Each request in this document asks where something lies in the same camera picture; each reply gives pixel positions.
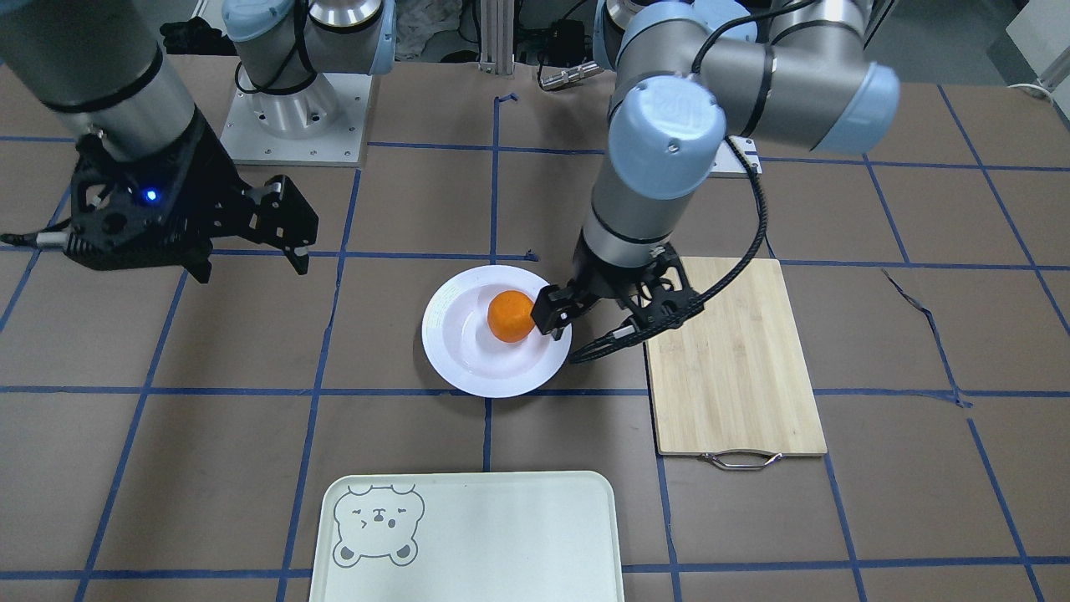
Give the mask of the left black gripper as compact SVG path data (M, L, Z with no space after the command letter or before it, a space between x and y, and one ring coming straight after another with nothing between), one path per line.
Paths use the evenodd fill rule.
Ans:
M574 250L570 284L542 287L532 306L532 321L542 335L559 340L598 300L610 298L629 313L625 324L635 333L653 335L677 329L702 313L706 302L700 296L671 243L657 245L643 266L627 268L605 262L581 237Z

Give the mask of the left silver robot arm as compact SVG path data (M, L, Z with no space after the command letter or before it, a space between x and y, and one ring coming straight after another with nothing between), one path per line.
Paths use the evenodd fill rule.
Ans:
M615 73L608 146L574 250L574 277L546 285L532 322L557 338L597 300L626 309L618 330L574 355L603 357L679 328L730 285L766 236L756 168L756 235L706 291L690 285L671 233L732 136L863 154L890 129L895 70L863 57L868 1L600 1L594 57Z

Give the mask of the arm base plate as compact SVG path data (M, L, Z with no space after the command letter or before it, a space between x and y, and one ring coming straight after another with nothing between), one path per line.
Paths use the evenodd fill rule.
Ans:
M318 74L290 95L236 91L221 144L240 165L358 167L374 76Z
M763 172L756 142L748 137L727 136L717 149L709 177L747 177L748 171Z

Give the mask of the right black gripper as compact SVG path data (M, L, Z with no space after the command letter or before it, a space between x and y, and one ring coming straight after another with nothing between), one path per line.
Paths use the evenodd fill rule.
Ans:
M146 159L117 161L91 134L76 148L65 244L74 262L93 271L181 266L207 284L211 240L236 236L278 248L299 275L308 273L314 207L287 176L249 186L200 111Z

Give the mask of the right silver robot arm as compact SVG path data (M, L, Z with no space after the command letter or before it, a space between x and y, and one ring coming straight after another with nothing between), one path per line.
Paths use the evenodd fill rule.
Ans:
M238 91L275 135L335 119L328 73L386 74L393 1L226 1ZM129 1L4 1L3 61L75 140L66 220L4 233L92 271L180 266L211 276L213 240L282 252L301 275L318 216L289 176L251 186Z

